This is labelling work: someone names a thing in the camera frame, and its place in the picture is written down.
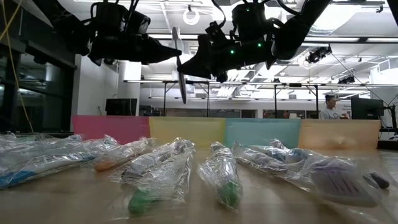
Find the teal plastic bin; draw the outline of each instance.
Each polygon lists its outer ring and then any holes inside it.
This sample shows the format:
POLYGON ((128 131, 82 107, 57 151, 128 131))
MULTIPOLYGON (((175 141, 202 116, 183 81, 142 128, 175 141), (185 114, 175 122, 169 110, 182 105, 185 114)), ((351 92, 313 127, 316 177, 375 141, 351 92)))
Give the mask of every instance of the teal plastic bin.
POLYGON ((281 140, 285 146, 299 144, 300 119, 227 118, 225 144, 231 147, 236 140, 244 145, 268 145, 271 139, 281 140))

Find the green toothbrush handle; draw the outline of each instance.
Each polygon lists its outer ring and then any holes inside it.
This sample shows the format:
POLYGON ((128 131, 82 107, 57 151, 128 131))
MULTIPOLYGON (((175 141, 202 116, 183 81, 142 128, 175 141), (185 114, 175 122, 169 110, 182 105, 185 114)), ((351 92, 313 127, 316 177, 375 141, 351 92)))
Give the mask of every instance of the green toothbrush handle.
POLYGON ((148 198, 149 192, 136 190, 128 205, 129 212, 133 215, 142 215, 155 202, 155 199, 148 198))

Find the man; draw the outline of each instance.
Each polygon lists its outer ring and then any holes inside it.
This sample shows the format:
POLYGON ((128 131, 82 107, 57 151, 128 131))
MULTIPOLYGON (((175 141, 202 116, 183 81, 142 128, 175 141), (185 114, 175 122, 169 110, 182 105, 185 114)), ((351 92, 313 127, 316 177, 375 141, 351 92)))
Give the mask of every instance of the man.
POLYGON ((320 119, 340 119, 340 114, 333 108, 336 107, 336 98, 334 96, 326 95, 326 109, 319 113, 320 119))

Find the ceiling beam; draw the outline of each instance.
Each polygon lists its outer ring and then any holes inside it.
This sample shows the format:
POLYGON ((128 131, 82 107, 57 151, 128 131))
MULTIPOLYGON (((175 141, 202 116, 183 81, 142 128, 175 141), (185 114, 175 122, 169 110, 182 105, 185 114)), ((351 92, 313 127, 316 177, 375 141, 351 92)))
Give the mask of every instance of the ceiling beam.
POLYGON ((168 28, 169 31, 171 31, 172 27, 170 26, 169 17, 167 17, 167 12, 166 12, 166 8, 164 7, 164 3, 160 2, 159 4, 160 4, 160 8, 162 9, 162 13, 163 13, 164 20, 166 22, 167 28, 168 28))

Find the yellow cable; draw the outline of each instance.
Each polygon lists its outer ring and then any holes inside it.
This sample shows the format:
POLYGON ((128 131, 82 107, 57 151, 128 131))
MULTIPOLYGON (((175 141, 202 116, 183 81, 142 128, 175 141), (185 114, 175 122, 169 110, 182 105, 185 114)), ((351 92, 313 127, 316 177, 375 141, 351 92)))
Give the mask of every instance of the yellow cable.
POLYGON ((9 51, 10 51, 10 59, 11 59, 12 71, 14 72, 15 83, 16 83, 16 85, 17 85, 17 90, 18 90, 18 93, 19 93, 19 97, 21 98, 21 103, 22 103, 22 107, 23 107, 24 112, 25 112, 26 120, 27 120, 27 122, 29 123, 30 130, 32 131, 32 133, 34 133, 33 127, 32 127, 32 123, 30 123, 29 117, 28 117, 27 112, 26 112, 26 108, 25 108, 25 104, 24 104, 24 99, 22 98, 22 94, 21 94, 21 92, 19 91, 19 83, 18 83, 17 72, 16 72, 15 65, 14 65, 14 59, 12 58, 12 49, 11 49, 11 44, 10 44, 10 36, 8 35, 8 26, 11 24, 12 21, 10 20, 10 21, 9 21, 9 24, 7 25, 6 6, 5 6, 5 4, 4 4, 4 0, 2 0, 2 13, 3 13, 3 16, 4 16, 4 24, 6 25, 6 30, 4 30, 3 32, 5 32, 6 35, 7 35, 8 49, 9 49, 9 51))
MULTIPOLYGON (((3 31, 3 32, 1 33, 1 35, 0 35, 0 41, 1 41, 2 38, 4 37, 4 34, 6 34, 6 31, 8 31, 8 28, 10 27, 12 21, 14 20, 15 16, 17 15, 17 12, 18 12, 19 8, 21 7, 22 2, 23 2, 23 0, 20 0, 20 1, 19 1, 17 8, 16 8, 15 12, 13 13, 13 15, 11 16, 10 21, 9 21, 8 23, 6 22, 6 19, 5 19, 5 18, 6 18, 5 10, 3 10, 3 13, 4 13, 4 23, 5 23, 5 25, 6 25, 6 28, 4 29, 4 31, 3 31)), ((5 8, 5 6, 4 6, 4 0, 2 0, 2 7, 5 8)))

